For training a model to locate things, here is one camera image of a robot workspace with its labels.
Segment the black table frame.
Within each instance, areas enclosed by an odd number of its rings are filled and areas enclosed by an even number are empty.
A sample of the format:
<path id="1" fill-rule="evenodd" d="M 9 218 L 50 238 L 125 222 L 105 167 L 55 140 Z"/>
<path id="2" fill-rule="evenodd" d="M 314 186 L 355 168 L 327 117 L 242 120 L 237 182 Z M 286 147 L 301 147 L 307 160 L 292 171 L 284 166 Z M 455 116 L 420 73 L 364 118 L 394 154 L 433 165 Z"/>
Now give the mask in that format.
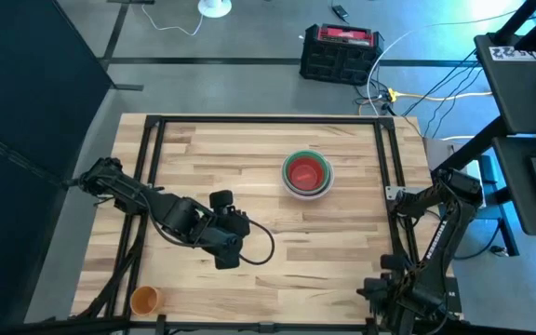
<path id="1" fill-rule="evenodd" d="M 385 187 L 431 182 L 421 142 L 389 117 L 126 114 L 112 155 L 129 174 L 200 202 L 229 189 L 255 221 L 247 261 L 218 270 L 207 253 L 172 246 L 145 219 L 101 205 L 72 310 L 87 309 L 141 240 L 102 309 L 131 331 L 361 331 L 369 309 L 356 290 L 393 248 Z M 301 156 L 325 167 L 316 191 L 288 181 L 288 164 Z M 157 313 L 132 313 L 130 296 L 142 286 L 162 291 Z"/>

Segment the small orange bowl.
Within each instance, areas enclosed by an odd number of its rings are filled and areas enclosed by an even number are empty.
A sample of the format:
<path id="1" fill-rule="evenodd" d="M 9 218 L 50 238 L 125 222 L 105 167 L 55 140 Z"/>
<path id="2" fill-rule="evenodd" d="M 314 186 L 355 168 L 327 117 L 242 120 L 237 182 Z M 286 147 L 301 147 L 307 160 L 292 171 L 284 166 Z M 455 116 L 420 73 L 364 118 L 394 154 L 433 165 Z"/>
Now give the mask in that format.
<path id="1" fill-rule="evenodd" d="M 316 191 L 326 179 L 325 167 L 312 156 L 293 158 L 287 167 L 287 178 L 297 190 Z"/>

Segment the silver metal bracket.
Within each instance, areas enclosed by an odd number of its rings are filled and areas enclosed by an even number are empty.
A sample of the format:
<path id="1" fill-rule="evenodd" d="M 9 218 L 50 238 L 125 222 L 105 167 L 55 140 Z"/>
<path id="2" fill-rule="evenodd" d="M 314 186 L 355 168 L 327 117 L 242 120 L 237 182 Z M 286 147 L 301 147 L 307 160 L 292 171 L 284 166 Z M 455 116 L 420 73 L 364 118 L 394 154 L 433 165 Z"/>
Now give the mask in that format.
<path id="1" fill-rule="evenodd" d="M 396 200 L 399 194 L 417 194 L 422 191 L 420 187 L 407 187 L 407 186 L 386 186 L 385 198 L 388 201 Z"/>

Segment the white marker paper strip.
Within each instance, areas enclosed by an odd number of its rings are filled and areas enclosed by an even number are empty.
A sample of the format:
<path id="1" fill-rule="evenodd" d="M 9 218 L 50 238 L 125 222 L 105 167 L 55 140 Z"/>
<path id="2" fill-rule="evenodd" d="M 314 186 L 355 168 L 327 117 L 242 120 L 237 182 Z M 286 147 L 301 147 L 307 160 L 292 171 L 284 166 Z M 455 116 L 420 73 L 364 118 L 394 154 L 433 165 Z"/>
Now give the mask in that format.
<path id="1" fill-rule="evenodd" d="M 494 61 L 536 61 L 536 51 L 515 50 L 513 47 L 489 47 Z"/>

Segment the black and red toolbox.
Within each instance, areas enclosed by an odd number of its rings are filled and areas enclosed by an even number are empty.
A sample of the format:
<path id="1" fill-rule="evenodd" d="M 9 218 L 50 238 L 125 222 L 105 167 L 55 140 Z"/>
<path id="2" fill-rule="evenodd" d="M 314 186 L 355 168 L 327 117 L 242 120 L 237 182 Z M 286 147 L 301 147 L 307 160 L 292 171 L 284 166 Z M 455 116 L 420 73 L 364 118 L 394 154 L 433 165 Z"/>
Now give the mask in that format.
<path id="1" fill-rule="evenodd" d="M 383 37 L 371 29 L 314 24 L 305 30 L 300 75 L 304 79 L 364 86 L 383 52 Z"/>

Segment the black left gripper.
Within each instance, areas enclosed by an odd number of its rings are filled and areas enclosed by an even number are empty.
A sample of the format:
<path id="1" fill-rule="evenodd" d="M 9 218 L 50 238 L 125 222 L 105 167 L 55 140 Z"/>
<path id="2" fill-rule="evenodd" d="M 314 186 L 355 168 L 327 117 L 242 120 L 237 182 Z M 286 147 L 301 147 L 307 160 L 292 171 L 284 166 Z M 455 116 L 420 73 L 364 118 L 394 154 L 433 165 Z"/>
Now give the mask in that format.
<path id="1" fill-rule="evenodd" d="M 209 220 L 196 242 L 214 257 L 216 269 L 234 269 L 240 265 L 243 239 L 250 234 L 248 215 L 234 206 L 229 190 L 210 194 L 209 204 Z"/>

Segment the orange plastic cup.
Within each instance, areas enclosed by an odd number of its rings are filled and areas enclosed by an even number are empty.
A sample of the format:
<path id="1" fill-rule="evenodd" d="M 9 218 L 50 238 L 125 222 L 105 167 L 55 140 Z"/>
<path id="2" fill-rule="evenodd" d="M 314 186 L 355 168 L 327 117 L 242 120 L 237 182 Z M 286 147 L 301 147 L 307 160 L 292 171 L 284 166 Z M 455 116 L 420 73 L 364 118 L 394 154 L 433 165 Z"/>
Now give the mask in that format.
<path id="1" fill-rule="evenodd" d="M 152 315 L 162 308 L 164 300 L 164 295 L 159 288 L 142 286 L 136 288 L 131 294 L 129 306 L 134 315 Z"/>

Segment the black side desk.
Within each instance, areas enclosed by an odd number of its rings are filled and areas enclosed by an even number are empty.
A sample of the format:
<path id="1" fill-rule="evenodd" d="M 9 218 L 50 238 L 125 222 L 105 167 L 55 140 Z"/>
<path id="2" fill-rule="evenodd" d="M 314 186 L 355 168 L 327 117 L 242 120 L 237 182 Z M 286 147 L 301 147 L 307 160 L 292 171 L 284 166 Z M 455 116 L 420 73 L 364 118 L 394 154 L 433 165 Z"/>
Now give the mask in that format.
<path id="1" fill-rule="evenodd" d="M 536 133 L 536 61 L 494 61 L 487 35 L 474 38 L 477 57 L 483 66 L 500 115 L 509 132 Z"/>
<path id="2" fill-rule="evenodd" d="M 536 138 L 494 138 L 491 143 L 522 230 L 536 235 L 536 180 L 529 161 L 536 154 Z"/>

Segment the large black partition panel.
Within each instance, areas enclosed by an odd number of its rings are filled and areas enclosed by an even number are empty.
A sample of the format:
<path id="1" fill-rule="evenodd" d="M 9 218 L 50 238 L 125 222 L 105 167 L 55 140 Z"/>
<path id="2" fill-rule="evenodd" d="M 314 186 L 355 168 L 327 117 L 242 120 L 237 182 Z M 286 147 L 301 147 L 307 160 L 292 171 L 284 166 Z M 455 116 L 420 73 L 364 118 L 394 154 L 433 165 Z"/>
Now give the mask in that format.
<path id="1" fill-rule="evenodd" d="M 0 328 L 27 314 L 111 84 L 57 0 L 0 0 Z"/>

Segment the white fan base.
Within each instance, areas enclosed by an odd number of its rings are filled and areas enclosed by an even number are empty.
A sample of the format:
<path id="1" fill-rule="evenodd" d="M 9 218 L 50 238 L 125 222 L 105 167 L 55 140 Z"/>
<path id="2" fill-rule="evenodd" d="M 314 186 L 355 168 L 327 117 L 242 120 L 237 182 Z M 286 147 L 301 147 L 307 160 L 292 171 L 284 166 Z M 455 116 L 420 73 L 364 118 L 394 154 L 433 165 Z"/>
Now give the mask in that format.
<path id="1" fill-rule="evenodd" d="M 201 15 L 217 19 L 226 16 L 232 9 L 231 0 L 199 0 L 197 5 Z"/>

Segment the black desk post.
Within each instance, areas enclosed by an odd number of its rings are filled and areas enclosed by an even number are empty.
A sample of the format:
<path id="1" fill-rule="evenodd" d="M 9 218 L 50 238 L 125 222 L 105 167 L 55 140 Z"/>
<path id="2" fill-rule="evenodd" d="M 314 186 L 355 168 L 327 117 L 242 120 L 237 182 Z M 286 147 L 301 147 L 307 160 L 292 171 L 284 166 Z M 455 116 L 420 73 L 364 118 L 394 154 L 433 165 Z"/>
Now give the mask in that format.
<path id="1" fill-rule="evenodd" d="M 536 0 L 525 0 L 510 19 L 490 39 L 493 45 L 503 46 L 508 39 L 529 19 L 536 11 Z"/>
<path id="2" fill-rule="evenodd" d="M 479 131 L 461 149 L 438 165 L 432 171 L 432 174 L 436 175 L 439 170 L 463 169 L 468 163 L 487 151 L 494 138 L 506 137 L 508 134 L 509 130 L 504 120 L 500 116 L 497 117 Z"/>

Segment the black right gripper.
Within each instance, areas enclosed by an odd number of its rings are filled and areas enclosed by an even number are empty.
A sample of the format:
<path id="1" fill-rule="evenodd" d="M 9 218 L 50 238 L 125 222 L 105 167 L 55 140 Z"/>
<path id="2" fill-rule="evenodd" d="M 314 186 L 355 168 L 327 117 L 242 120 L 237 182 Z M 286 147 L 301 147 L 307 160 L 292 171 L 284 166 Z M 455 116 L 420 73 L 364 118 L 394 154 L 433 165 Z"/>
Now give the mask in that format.
<path id="1" fill-rule="evenodd" d="M 356 293 L 368 302 L 372 318 L 366 319 L 364 332 L 412 332 L 415 313 L 402 306 L 400 289 L 405 282 L 405 274 L 413 262 L 407 255 L 384 254 L 380 266 L 390 273 L 382 273 L 379 278 L 367 277 Z"/>

